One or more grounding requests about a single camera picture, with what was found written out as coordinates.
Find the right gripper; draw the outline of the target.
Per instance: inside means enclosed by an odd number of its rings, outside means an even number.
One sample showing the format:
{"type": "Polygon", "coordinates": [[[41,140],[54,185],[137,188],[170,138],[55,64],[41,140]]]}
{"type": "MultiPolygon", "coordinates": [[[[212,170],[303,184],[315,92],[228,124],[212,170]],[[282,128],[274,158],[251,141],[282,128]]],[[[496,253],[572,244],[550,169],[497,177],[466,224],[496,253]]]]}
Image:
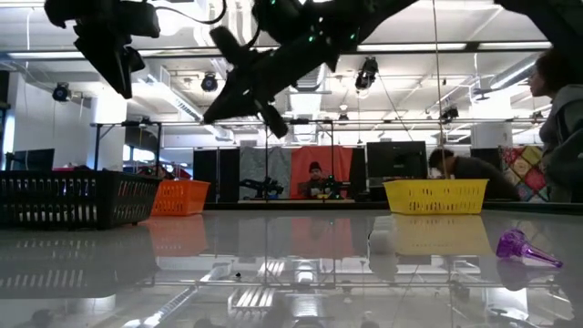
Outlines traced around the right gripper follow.
{"type": "Polygon", "coordinates": [[[260,115],[277,138],[288,133],[288,126],[272,105],[274,97],[323,63],[335,68],[346,48],[344,26],[313,26],[292,41],[264,52],[241,46],[223,26],[211,30],[210,36],[233,69],[203,121],[260,115]]]}

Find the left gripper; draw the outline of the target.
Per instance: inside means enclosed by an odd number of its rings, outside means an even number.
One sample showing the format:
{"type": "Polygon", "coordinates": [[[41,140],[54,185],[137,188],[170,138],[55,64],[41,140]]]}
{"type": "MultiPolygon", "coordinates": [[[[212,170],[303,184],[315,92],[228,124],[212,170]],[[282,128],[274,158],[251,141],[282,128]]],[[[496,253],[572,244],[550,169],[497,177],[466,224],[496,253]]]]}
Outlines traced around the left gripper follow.
{"type": "MultiPolygon", "coordinates": [[[[148,0],[45,0],[44,9],[54,26],[74,21],[79,37],[110,33],[130,43],[131,36],[160,36],[156,7],[148,0]]],[[[111,45],[78,38],[74,45],[119,95],[133,97],[131,75],[145,68],[135,48],[116,38],[111,45]]]]}

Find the orange slotted plastic basket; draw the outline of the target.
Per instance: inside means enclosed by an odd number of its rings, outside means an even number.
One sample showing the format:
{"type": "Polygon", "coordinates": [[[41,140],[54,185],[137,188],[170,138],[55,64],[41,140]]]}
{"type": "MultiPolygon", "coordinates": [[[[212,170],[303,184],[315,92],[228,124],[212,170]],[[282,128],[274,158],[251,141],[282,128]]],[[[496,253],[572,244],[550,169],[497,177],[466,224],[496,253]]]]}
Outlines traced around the orange slotted plastic basket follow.
{"type": "Polygon", "coordinates": [[[163,180],[159,185],[152,216],[201,214],[210,183],[199,180],[163,180]]]}

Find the purple witch hat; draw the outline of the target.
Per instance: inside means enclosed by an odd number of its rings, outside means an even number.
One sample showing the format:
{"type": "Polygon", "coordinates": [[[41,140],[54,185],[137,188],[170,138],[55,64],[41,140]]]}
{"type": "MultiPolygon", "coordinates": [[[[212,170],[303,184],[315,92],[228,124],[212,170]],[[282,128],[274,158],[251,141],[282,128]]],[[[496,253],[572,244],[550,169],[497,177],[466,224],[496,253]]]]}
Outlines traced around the purple witch hat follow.
{"type": "Polygon", "coordinates": [[[508,230],[502,234],[496,247],[496,256],[500,259],[530,259],[555,268],[563,267],[561,260],[534,246],[526,234],[518,229],[508,230]]]}

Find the grey cloth backdrop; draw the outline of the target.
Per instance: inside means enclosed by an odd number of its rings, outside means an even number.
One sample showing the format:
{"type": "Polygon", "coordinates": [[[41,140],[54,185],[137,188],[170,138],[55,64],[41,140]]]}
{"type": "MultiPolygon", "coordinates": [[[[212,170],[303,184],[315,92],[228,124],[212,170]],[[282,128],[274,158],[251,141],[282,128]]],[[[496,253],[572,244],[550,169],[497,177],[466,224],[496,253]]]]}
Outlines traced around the grey cloth backdrop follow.
{"type": "Polygon", "coordinates": [[[290,195],[292,151],[280,147],[240,149],[240,180],[264,181],[265,175],[283,186],[281,198],[290,195]]]}

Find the black partition panel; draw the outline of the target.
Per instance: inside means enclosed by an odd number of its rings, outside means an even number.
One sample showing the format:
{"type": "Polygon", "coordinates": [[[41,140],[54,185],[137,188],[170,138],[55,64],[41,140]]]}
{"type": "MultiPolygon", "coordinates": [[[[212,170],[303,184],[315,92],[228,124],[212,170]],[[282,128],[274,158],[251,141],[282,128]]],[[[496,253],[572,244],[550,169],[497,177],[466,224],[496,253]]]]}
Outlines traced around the black partition panel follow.
{"type": "Polygon", "coordinates": [[[240,150],[195,150],[193,179],[210,183],[207,203],[236,203],[240,196],[240,150]]]}

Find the long ceiling light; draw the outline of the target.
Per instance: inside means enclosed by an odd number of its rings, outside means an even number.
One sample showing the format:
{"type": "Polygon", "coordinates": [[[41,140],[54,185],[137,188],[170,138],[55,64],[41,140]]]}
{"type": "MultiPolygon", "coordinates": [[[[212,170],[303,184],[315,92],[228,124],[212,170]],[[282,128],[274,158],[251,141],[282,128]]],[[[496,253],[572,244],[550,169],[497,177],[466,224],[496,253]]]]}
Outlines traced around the long ceiling light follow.
{"type": "Polygon", "coordinates": [[[446,51],[463,50],[465,43],[438,43],[438,44],[366,44],[357,47],[359,51],[381,52],[381,51],[446,51]]]}
{"type": "Polygon", "coordinates": [[[480,50],[501,51],[542,51],[551,47],[548,41],[520,41],[520,42],[484,42],[478,48],[480,50]]]}
{"type": "Polygon", "coordinates": [[[73,60],[84,59],[83,55],[77,51],[49,51],[49,52],[5,52],[5,56],[13,60],[73,60]]]}

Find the person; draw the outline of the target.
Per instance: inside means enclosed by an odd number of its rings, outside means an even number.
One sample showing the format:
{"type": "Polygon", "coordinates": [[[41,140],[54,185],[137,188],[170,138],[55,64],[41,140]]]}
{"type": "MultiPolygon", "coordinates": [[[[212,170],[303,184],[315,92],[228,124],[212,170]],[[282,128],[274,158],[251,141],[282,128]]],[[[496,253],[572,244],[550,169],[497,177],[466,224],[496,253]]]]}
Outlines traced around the person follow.
{"type": "Polygon", "coordinates": [[[539,130],[550,200],[583,203],[583,78],[551,47],[538,57],[528,84],[533,97],[550,98],[539,130]]]}
{"type": "Polygon", "coordinates": [[[317,199],[325,192],[325,179],[318,161],[313,161],[309,167],[310,178],[302,184],[301,192],[306,199],[317,199]]]}
{"type": "Polygon", "coordinates": [[[450,149],[434,149],[428,167],[455,179],[487,179],[485,200],[520,200],[517,189],[505,175],[482,159],[457,156],[450,149]]]}

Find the background wooden workbench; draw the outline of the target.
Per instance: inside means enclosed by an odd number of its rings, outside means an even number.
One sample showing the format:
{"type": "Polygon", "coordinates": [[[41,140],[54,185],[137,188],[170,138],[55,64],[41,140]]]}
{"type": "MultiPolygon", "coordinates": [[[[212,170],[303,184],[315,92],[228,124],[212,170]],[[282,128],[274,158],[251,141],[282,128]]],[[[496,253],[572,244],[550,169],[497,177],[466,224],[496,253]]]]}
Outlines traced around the background wooden workbench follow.
{"type": "Polygon", "coordinates": [[[314,199],[314,200],[239,200],[238,204],[354,204],[355,200],[314,199]]]}

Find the orange cloth backdrop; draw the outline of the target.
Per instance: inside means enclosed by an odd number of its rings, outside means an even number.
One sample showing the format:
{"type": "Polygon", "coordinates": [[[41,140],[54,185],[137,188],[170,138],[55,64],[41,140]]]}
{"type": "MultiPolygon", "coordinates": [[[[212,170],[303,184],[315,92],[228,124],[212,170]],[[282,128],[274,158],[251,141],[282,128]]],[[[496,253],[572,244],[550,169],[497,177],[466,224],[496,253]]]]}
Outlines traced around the orange cloth backdrop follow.
{"type": "Polygon", "coordinates": [[[310,167],[317,162],[325,178],[333,175],[337,181],[348,181],[353,150],[341,146],[309,146],[291,152],[290,197],[304,199],[304,184],[311,178],[310,167]]]}

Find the dark monitor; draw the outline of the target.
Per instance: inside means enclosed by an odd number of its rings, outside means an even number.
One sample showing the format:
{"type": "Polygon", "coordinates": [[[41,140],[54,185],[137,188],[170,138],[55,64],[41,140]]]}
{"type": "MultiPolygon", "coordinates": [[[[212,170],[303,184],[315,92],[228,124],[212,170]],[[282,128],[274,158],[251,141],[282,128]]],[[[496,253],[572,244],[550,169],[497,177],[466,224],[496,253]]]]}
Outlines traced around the dark monitor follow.
{"type": "Polygon", "coordinates": [[[6,154],[7,170],[50,171],[53,168],[55,150],[19,150],[6,154]]]}

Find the yellow slotted plastic basket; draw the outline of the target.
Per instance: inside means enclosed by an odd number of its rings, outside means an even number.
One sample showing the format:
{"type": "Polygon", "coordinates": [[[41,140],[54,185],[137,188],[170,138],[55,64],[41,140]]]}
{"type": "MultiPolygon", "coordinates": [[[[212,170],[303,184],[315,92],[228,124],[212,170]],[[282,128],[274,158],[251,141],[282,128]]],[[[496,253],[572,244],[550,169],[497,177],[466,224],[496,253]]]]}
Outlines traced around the yellow slotted plastic basket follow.
{"type": "Polygon", "coordinates": [[[479,214],[487,179],[399,179],[384,183],[391,212],[405,215],[479,214]]]}

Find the colourful patchwork quilt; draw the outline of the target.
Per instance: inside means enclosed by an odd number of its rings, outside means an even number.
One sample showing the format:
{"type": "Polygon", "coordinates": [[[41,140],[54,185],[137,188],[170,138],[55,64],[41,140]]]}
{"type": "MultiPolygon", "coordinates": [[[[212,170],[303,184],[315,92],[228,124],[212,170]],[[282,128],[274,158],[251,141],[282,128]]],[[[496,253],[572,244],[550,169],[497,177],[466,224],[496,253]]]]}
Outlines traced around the colourful patchwork quilt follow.
{"type": "Polygon", "coordinates": [[[549,202],[549,187],[542,164],[543,149],[539,146],[499,148],[500,163],[506,179],[524,202],[549,202]]]}

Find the black aluminium table frame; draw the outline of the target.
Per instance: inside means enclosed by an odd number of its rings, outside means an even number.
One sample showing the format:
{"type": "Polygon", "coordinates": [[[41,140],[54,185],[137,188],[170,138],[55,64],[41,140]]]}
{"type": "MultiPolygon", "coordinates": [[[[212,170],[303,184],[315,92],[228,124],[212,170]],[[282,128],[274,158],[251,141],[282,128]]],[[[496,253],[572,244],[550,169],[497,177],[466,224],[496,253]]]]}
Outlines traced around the black aluminium table frame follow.
{"type": "MultiPolygon", "coordinates": [[[[354,204],[238,204],[206,203],[204,210],[389,210],[387,202],[355,202],[354,204]]],[[[528,203],[487,201],[483,210],[516,211],[538,214],[580,215],[583,204],[528,203]]]]}

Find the silver round air duct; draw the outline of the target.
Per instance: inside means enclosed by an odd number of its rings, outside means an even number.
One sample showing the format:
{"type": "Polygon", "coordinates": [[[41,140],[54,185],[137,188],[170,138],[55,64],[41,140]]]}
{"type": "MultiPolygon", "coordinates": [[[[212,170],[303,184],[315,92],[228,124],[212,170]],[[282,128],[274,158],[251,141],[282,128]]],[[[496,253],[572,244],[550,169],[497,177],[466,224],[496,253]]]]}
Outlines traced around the silver round air duct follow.
{"type": "Polygon", "coordinates": [[[490,79],[491,89],[504,89],[531,76],[538,55],[526,57],[490,79]]]}

